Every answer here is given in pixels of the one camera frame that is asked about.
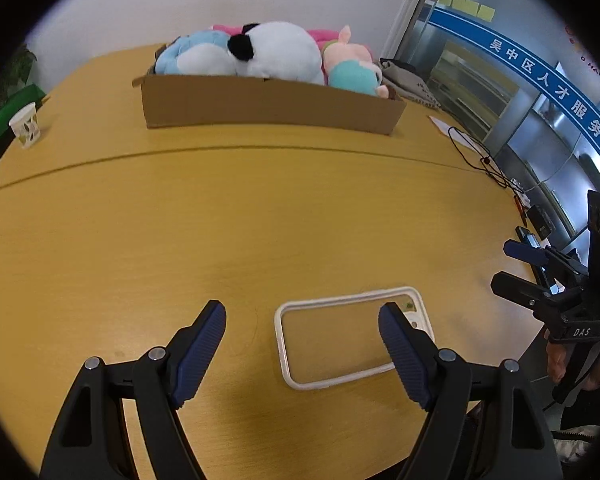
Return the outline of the person's right hand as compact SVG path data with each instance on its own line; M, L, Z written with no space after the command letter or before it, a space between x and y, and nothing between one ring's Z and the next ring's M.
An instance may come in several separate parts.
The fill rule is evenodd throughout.
M552 344L551 342L548 342L546 353L548 377L554 384L559 384L566 374L567 348L563 344ZM593 391L598 388L600 388L600 355L598 356L597 363L588 373L588 376L586 376L582 389L585 391Z

